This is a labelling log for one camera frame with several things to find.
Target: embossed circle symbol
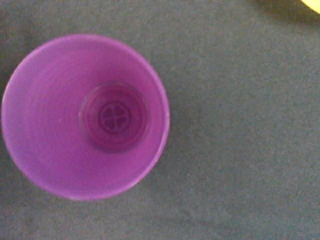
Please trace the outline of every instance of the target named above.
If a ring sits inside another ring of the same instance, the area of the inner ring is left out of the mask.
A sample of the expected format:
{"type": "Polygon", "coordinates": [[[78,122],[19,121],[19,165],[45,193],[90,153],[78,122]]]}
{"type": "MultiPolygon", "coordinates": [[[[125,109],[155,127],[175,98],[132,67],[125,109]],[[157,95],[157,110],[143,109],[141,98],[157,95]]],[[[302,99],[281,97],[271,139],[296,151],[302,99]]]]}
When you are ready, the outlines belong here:
{"type": "Polygon", "coordinates": [[[105,104],[99,112],[100,126],[111,134],[119,134],[125,131],[131,122],[129,109],[118,101],[105,104]]]}

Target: cup bottom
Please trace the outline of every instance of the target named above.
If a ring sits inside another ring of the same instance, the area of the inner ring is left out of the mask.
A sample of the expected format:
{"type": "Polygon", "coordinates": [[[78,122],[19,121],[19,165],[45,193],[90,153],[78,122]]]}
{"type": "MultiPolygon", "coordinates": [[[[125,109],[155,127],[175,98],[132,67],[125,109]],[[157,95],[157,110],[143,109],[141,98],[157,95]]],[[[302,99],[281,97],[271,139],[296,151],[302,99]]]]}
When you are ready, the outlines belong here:
{"type": "Polygon", "coordinates": [[[84,137],[107,152],[123,152],[136,146],[148,123],[148,107],[141,94],[124,84],[95,88],[84,98],[79,111],[84,137]]]}

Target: plastic cup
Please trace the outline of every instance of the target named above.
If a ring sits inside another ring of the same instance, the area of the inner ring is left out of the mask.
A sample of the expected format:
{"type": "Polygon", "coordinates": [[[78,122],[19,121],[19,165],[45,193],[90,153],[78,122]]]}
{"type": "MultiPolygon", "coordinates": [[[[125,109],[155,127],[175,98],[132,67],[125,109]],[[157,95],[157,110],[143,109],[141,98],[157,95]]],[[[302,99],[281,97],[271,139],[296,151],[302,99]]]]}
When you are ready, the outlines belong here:
{"type": "Polygon", "coordinates": [[[16,68],[1,109],[7,149],[48,192],[95,200],[140,181],[169,132],[165,89],[125,44],[69,35],[32,51],[16,68]]]}

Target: purple cup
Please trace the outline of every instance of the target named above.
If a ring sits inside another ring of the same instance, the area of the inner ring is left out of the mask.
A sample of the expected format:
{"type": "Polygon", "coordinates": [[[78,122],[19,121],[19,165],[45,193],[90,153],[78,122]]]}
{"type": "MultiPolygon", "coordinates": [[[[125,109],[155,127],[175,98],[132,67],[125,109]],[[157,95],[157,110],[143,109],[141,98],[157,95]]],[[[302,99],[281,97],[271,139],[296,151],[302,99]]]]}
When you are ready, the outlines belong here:
{"type": "Polygon", "coordinates": [[[15,69],[1,109],[18,168],[72,200],[119,194],[156,164],[169,104],[151,65],[127,45],[77,34],[51,40],[15,69]]]}

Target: yellow object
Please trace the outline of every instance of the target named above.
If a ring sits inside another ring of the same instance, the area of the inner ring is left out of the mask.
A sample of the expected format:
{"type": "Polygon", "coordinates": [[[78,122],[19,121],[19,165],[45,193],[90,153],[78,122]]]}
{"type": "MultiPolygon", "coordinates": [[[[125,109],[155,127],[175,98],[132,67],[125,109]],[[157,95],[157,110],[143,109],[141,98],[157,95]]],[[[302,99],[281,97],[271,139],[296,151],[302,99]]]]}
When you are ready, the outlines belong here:
{"type": "Polygon", "coordinates": [[[320,0],[301,0],[308,7],[315,10],[318,14],[320,14],[320,0]]]}

